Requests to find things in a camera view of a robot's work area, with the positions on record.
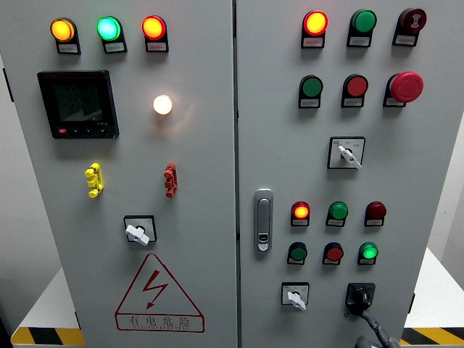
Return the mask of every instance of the lightning bolt symbol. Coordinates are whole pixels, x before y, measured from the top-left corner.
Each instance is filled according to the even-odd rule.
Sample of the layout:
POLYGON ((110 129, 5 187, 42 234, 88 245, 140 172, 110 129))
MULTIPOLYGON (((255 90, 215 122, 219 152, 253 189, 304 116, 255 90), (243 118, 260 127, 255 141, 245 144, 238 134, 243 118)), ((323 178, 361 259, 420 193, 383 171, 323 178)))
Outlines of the lightning bolt symbol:
POLYGON ((167 285, 168 284, 162 284, 162 285, 158 285, 158 286, 153 286, 153 287, 150 287, 150 285, 153 283, 154 279, 160 274, 160 272, 158 270, 155 270, 152 274, 152 276, 150 277, 150 279, 148 280, 148 282, 146 283, 146 285, 144 286, 144 289, 142 290, 142 292, 145 292, 145 291, 150 291, 150 290, 155 290, 155 289, 160 289, 159 292, 158 292, 158 295, 153 299, 153 301, 151 302, 148 302, 148 305, 146 306, 146 309, 149 310, 151 307, 154 306, 153 302, 158 298, 158 296, 166 289, 167 285))

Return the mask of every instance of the red terminal connector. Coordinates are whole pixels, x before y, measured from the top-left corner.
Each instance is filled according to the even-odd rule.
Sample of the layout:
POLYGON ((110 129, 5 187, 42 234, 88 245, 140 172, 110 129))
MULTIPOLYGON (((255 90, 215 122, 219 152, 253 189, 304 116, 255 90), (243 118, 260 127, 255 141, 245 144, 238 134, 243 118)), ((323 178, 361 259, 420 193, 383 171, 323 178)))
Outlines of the red terminal connector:
POLYGON ((178 190, 177 172, 175 171, 174 163, 169 163, 167 165, 165 169, 165 178, 166 178, 165 188, 167 188, 166 197, 173 198, 173 196, 178 190))

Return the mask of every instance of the green indicator light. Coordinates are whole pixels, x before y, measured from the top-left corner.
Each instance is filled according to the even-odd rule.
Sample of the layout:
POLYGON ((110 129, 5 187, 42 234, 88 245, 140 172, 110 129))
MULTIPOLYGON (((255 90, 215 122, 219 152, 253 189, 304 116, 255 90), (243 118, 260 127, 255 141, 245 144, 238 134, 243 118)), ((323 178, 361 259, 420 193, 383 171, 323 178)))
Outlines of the green indicator light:
POLYGON ((368 33, 377 24, 376 14, 369 10, 360 11, 353 21, 353 26, 361 33, 368 33))
POLYGON ((360 247, 361 255, 367 260, 372 260, 378 254, 377 246, 374 243, 365 243, 360 247))
POLYGON ((304 260, 307 256, 306 250, 303 248, 296 248, 291 251, 291 258, 296 261, 304 260))
POLYGON ((328 212, 334 219, 342 220, 348 216, 348 207, 343 202, 337 202, 328 208, 328 212))
POLYGON ((106 41, 116 40, 121 34, 121 26, 113 17, 100 18, 96 24, 96 29, 101 38, 106 41))
POLYGON ((318 78, 308 78, 303 83, 303 92, 307 96, 317 96, 322 91, 322 82, 318 78))

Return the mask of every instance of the yellow indicator light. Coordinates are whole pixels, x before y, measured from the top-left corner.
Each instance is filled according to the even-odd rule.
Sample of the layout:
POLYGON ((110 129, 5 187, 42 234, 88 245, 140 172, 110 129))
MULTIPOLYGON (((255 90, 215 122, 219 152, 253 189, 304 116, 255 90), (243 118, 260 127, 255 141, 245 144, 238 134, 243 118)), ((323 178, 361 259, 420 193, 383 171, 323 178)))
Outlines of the yellow indicator light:
POLYGON ((311 11, 304 19, 304 29, 313 36, 324 34, 327 29, 328 18, 322 11, 311 11))
POLYGON ((148 16, 142 22, 142 31, 150 40, 158 40, 166 34, 166 24, 161 17, 148 16))
POLYGON ((173 108, 173 100, 166 95, 157 96, 153 101, 153 108, 160 115, 167 115, 173 108))
POLYGON ((74 39, 74 23, 67 18, 57 18, 50 24, 53 37, 59 42, 68 42, 74 39))
POLYGON ((306 207, 298 207, 295 209, 295 217, 299 219, 305 219, 310 214, 306 207))

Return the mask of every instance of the yellow black hazard stripe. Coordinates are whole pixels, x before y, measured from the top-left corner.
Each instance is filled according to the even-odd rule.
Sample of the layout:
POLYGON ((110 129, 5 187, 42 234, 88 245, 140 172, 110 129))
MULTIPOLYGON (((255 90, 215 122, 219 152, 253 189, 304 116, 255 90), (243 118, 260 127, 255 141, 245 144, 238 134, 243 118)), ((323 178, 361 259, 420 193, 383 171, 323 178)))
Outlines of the yellow black hazard stripe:
POLYGON ((79 328, 18 328, 12 336, 12 343, 83 347, 86 345, 79 328))
POLYGON ((405 328, 402 346, 464 345, 464 328, 405 328))

